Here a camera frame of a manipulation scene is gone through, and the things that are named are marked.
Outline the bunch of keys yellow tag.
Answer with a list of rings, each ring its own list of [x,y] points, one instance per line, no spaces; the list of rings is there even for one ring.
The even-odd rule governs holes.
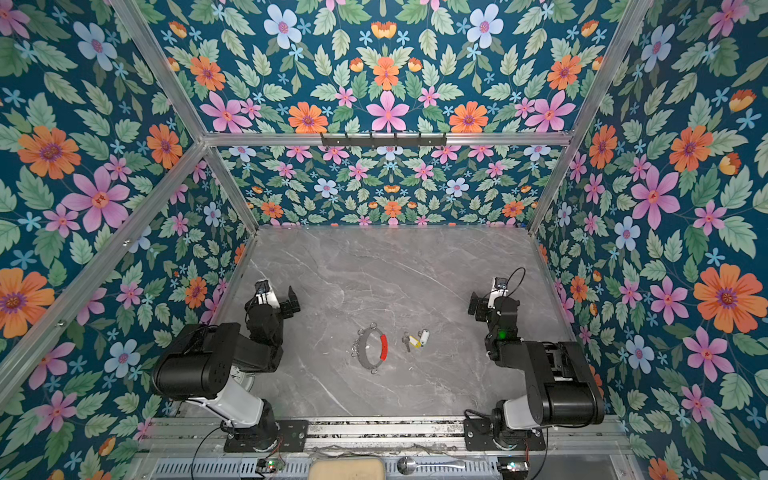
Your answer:
[[[405,333],[402,336],[401,342],[403,343],[408,353],[411,353],[413,350],[417,350],[422,347],[420,340],[417,337],[414,337],[413,335],[410,335],[408,333]]]

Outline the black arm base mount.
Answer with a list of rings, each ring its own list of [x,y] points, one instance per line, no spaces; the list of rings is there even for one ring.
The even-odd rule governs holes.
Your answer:
[[[221,423],[226,434],[224,451],[227,453],[297,453],[304,450],[308,439],[307,420],[263,420],[252,427],[236,428]]]

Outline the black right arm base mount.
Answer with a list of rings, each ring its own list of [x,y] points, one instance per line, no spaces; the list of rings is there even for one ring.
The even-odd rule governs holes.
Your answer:
[[[543,452],[546,448],[540,430],[494,430],[492,422],[480,417],[463,419],[464,442],[468,451]]]

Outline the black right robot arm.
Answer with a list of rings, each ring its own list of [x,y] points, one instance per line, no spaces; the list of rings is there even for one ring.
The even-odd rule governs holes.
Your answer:
[[[504,290],[473,294],[468,314],[484,323],[489,359],[523,375],[525,393],[499,401],[489,414],[464,411],[469,450],[513,449],[546,427],[585,428],[605,418],[605,403],[582,348],[575,342],[525,340],[519,336],[520,302]]]

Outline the large keyring with red grip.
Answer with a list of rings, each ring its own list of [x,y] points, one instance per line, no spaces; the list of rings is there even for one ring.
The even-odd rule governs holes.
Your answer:
[[[376,375],[389,356],[389,340],[376,323],[360,329],[351,347],[351,357],[371,375]]]

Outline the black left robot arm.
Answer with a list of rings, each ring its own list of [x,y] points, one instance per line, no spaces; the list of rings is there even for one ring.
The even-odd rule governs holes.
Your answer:
[[[154,366],[153,391],[200,406],[221,420],[227,452],[268,451],[284,437],[269,401],[256,397],[232,376],[277,371],[283,357],[284,323],[301,311],[293,288],[279,299],[267,279],[246,302],[245,326],[200,323],[182,329]]]

